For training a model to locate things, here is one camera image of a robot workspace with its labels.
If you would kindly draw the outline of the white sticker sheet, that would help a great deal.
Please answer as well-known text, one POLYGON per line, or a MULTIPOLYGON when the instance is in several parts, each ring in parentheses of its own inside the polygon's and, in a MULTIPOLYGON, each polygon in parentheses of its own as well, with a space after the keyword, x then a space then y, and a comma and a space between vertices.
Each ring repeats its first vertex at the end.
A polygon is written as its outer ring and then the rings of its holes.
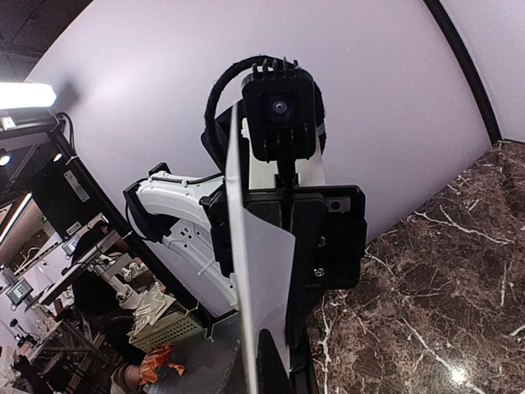
POLYGON ((258 392, 258 334, 268 329, 289 377, 285 343, 287 287, 290 284, 294 237, 251 214, 244 207, 238 105, 232 105, 226 158, 226 198, 231 247, 240 307, 244 375, 249 393, 258 392))

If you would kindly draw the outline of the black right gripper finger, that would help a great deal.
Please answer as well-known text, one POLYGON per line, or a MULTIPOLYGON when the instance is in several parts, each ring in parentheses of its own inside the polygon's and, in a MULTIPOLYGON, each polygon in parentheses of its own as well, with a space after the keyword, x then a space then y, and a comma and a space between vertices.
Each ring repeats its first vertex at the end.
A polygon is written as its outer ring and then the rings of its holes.
POLYGON ((286 374, 276 344, 268 329, 262 329, 258 334, 257 374, 259 393, 294 393, 294 388, 286 374))

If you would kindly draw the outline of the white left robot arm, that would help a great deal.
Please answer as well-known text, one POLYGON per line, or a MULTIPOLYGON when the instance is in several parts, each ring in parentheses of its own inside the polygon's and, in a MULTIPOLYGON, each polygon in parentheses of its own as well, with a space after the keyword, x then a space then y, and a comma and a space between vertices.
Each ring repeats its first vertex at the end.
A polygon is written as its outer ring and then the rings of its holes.
MULTIPOLYGON (((149 241, 192 263, 237 307, 222 175, 175 176, 160 163, 123 195, 126 213, 149 241)), ((306 186, 251 190, 245 197, 250 213, 295 238, 285 315, 285 340, 295 348, 324 291, 358 284, 367 235, 365 194, 357 186, 306 186)))

